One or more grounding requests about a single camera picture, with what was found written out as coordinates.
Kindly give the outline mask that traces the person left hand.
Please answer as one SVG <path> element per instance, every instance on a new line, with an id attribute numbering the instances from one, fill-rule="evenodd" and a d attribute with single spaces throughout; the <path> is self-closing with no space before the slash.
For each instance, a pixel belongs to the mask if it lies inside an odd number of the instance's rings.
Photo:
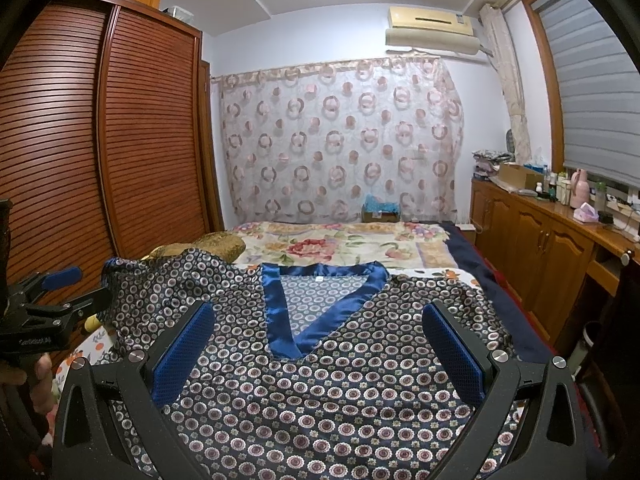
<path id="1" fill-rule="evenodd" d="M 52 392 L 52 362 L 47 353 L 35 362 L 31 372 L 1 364 L 1 383 L 10 386 L 29 386 L 29 396 L 37 413 L 47 414 L 54 404 Z"/>

